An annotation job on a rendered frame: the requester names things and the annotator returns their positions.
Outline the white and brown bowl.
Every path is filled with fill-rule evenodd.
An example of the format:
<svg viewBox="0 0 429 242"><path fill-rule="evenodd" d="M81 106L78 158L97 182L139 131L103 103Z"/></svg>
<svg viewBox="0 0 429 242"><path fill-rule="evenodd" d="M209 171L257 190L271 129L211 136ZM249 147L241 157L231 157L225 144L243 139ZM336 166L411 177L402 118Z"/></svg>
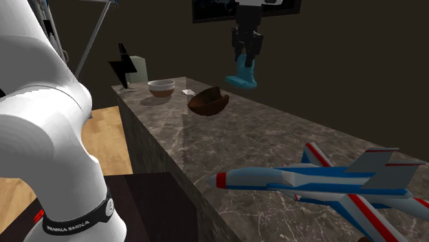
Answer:
<svg viewBox="0 0 429 242"><path fill-rule="evenodd" d="M153 80L148 82L150 93L156 98L166 98L172 95L175 90L175 81L168 80Z"/></svg>

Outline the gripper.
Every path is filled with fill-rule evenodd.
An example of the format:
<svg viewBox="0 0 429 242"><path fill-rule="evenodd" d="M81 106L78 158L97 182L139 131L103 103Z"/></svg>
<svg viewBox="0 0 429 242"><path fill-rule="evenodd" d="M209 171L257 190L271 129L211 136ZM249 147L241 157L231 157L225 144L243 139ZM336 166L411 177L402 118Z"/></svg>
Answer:
<svg viewBox="0 0 429 242"><path fill-rule="evenodd" d="M238 27L232 28L232 46L234 48L234 61L237 62L245 46L245 66L251 67L256 55L260 54L263 35L259 34L257 27L261 24L263 7L255 5L238 5L236 7L236 23Z"/></svg>

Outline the black lightning bolt figure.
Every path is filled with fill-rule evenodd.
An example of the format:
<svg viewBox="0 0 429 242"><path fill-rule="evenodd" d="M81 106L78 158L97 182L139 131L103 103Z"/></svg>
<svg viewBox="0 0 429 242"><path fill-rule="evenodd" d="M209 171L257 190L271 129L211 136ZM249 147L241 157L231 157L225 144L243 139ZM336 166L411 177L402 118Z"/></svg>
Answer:
<svg viewBox="0 0 429 242"><path fill-rule="evenodd" d="M127 91L135 91L129 86L127 82L126 74L136 73L137 69L135 68L129 54L127 53L123 43L118 43L120 58L121 60L109 60L108 64L114 71L115 75L118 77L122 88L117 91L117 93L124 93Z"/></svg>

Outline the grey metal pole frame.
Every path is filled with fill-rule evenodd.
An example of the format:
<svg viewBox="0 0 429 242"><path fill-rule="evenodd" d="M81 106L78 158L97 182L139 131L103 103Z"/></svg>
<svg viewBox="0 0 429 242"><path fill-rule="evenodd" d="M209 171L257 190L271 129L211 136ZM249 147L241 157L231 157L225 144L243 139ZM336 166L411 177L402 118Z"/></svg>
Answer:
<svg viewBox="0 0 429 242"><path fill-rule="evenodd" d="M83 65L85 64L87 56L95 41L95 38L107 14L108 9L111 6L118 5L118 0L80 0L80 1L103 2L104 8L92 32L91 38L89 39L89 42L84 50L84 53L80 59L80 62L76 68L76 71L74 74L76 78L79 78ZM27 0L27 2L29 3L33 13L36 16L36 19L38 20L40 26L42 27L42 30L45 33L46 37L48 38L48 41L50 42L51 46L54 48L54 50L60 56L60 58L65 63L68 63L69 61L68 53L61 46L61 42L52 17L48 0Z"/></svg>

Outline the blue boot-shaped figure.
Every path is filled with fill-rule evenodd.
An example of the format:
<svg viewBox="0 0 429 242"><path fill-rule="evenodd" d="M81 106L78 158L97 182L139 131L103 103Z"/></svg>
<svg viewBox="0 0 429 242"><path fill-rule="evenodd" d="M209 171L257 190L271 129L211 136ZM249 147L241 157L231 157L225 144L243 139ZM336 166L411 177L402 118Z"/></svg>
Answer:
<svg viewBox="0 0 429 242"><path fill-rule="evenodd" d="M242 89L254 89L257 82L254 78L254 61L250 67L246 67L246 54L241 54L236 62L237 73L233 76L227 76L225 81Z"/></svg>

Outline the blue red white toy jet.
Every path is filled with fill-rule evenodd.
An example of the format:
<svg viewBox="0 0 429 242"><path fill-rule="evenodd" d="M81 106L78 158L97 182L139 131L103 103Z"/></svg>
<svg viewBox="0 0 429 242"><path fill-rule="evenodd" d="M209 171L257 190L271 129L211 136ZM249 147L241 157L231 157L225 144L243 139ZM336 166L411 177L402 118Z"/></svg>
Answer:
<svg viewBox="0 0 429 242"><path fill-rule="evenodd" d="M429 221L429 201L408 189L422 161L393 161L395 148L368 148L349 166L334 166L311 142L301 161L279 167L245 167L217 173L211 187L278 191L295 201L329 206L371 242L408 242L380 214L394 208Z"/></svg>

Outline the dark brown hat-shaped bowl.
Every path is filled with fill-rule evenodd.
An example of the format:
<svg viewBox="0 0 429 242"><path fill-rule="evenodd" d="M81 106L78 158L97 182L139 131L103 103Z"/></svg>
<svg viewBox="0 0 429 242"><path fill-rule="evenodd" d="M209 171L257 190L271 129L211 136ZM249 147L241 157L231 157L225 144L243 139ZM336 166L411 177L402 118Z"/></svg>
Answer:
<svg viewBox="0 0 429 242"><path fill-rule="evenodd" d="M220 87L211 87L193 96L188 103L188 108L201 116L213 116L225 109L229 99L228 94L221 95Z"/></svg>

